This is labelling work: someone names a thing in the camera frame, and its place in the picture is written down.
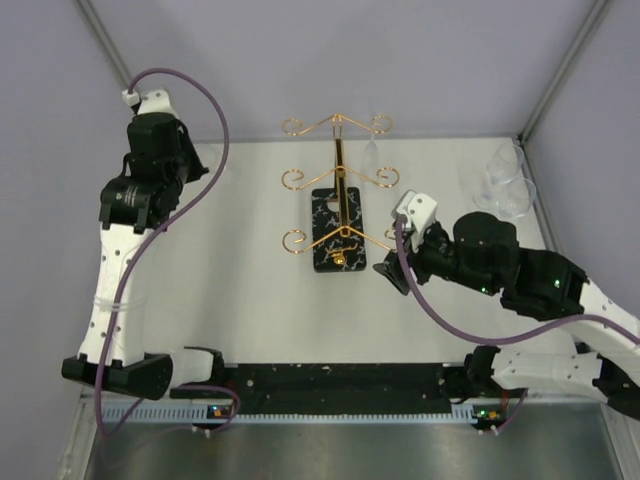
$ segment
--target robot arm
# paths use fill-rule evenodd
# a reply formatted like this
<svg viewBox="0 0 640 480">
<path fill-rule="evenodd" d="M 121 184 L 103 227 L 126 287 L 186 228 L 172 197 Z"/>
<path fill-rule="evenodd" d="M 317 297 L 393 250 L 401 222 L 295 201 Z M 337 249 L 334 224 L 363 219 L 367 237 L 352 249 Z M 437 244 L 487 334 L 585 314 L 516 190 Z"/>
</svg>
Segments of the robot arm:
<svg viewBox="0 0 640 480">
<path fill-rule="evenodd" d="M 417 283 L 431 275 L 486 295 L 501 292 L 505 309 L 547 322 L 572 315 L 605 316 L 638 337 L 638 319 L 615 305 L 562 255 L 521 248 L 515 227 L 493 215 L 474 212 L 453 227 L 453 240 L 436 221 L 437 203 L 409 191 L 392 212 L 405 215 L 405 251 Z M 409 285 L 397 252 L 374 269 L 404 295 Z M 494 396 L 501 390 L 534 388 L 586 395 L 606 402 L 621 413 L 640 419 L 640 348 L 636 342 L 595 321 L 562 327 L 593 352 L 579 355 L 541 355 L 479 346 L 450 383 L 460 396 Z"/>
<path fill-rule="evenodd" d="M 121 302 L 116 305 L 113 300 L 130 259 L 176 209 L 184 185 L 199 180 L 208 169 L 202 166 L 166 91 L 147 92 L 134 111 L 127 128 L 131 152 L 124 157 L 120 175 L 100 195 L 102 252 L 91 320 L 78 354 L 64 360 L 62 376 L 95 385 L 107 326 L 115 310 L 118 320 L 105 362 L 103 388 L 157 400 L 171 387 L 209 380 L 222 361 L 218 352 L 207 349 L 185 348 L 171 354 L 144 351 L 144 304 L 160 238 L 136 264 Z"/>
</svg>

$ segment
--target gray wall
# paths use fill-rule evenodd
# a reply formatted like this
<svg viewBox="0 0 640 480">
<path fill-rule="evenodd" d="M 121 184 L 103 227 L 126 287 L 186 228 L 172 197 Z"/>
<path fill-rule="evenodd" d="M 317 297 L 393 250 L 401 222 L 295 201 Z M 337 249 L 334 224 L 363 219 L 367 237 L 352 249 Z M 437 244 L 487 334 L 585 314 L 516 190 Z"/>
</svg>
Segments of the gray wall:
<svg viewBox="0 0 640 480">
<path fill-rule="evenodd" d="M 0 476 L 40 480 L 78 400 L 60 365 L 90 315 L 98 197 L 129 115 L 68 0 L 4 2 L 0 63 Z"/>
<path fill-rule="evenodd" d="M 224 99 L 234 139 L 290 116 L 394 116 L 396 134 L 519 132 L 591 0 L 94 0 L 132 72 L 177 68 Z M 210 110 L 164 83 L 196 138 Z"/>
<path fill-rule="evenodd" d="M 617 0 L 530 144 L 564 250 L 640 314 L 640 2 Z"/>
</svg>

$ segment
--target transparent glass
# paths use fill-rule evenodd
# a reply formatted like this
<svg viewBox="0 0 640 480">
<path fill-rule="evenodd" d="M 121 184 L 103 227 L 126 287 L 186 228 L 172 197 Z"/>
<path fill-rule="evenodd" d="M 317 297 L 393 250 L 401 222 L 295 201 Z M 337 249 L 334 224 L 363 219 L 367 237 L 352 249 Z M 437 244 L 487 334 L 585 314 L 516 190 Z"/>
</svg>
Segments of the transparent glass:
<svg viewBox="0 0 640 480">
<path fill-rule="evenodd" d="M 376 172 L 382 165 L 380 164 L 380 153 L 378 153 L 378 145 L 376 144 L 375 133 L 371 133 L 369 142 L 364 147 L 362 156 L 362 167 L 360 172 L 363 175 L 374 178 Z"/>
<path fill-rule="evenodd" d="M 526 214 L 536 199 L 535 184 L 524 177 L 516 177 L 501 185 L 496 194 L 496 211 L 501 220 L 514 220 Z"/>
<path fill-rule="evenodd" d="M 497 195 L 502 186 L 522 172 L 524 152 L 517 145 L 504 143 L 496 150 L 482 173 L 473 202 L 482 210 L 496 209 Z"/>
<path fill-rule="evenodd" d="M 524 152 L 517 145 L 505 143 L 496 150 L 489 164 L 487 174 L 492 185 L 502 185 L 520 175 Z"/>
</svg>

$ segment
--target white cable tie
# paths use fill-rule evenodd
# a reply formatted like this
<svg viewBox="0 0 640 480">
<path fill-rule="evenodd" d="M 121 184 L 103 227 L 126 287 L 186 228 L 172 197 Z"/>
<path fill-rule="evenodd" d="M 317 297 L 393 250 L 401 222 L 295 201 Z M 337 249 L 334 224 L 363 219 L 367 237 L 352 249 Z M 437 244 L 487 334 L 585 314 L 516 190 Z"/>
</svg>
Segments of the white cable tie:
<svg viewBox="0 0 640 480">
<path fill-rule="evenodd" d="M 144 303 L 144 298 L 138 298 L 137 300 L 131 302 L 114 303 L 113 301 L 106 298 L 101 298 L 98 296 L 93 297 L 93 304 L 103 312 L 125 312 L 133 308 L 141 307 L 142 305 L 144 305 Z"/>
</svg>

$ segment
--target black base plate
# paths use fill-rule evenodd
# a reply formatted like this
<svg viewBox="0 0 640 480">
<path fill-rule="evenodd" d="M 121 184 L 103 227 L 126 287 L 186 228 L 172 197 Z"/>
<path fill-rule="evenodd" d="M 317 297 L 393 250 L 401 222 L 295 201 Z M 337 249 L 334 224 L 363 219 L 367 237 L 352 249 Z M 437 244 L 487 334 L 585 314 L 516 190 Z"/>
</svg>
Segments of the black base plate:
<svg viewBox="0 0 640 480">
<path fill-rule="evenodd" d="M 349 197 L 350 225 L 364 233 L 362 222 L 362 204 L 360 202 L 360 190 L 355 187 L 347 189 Z M 338 212 L 329 208 L 329 201 L 335 201 L 337 194 L 333 188 L 317 188 L 311 192 L 311 229 L 313 241 L 320 240 L 340 226 Z M 334 263 L 327 249 L 354 248 L 344 252 L 344 265 Z M 313 268 L 316 272 L 358 272 L 367 266 L 367 255 L 364 239 L 355 233 L 348 238 L 342 238 L 336 233 L 313 248 Z"/>
<path fill-rule="evenodd" d="M 451 412 L 440 364 L 240 364 L 218 385 L 235 390 L 242 413 L 393 415 Z M 223 398 L 172 390 L 172 398 Z"/>
</svg>

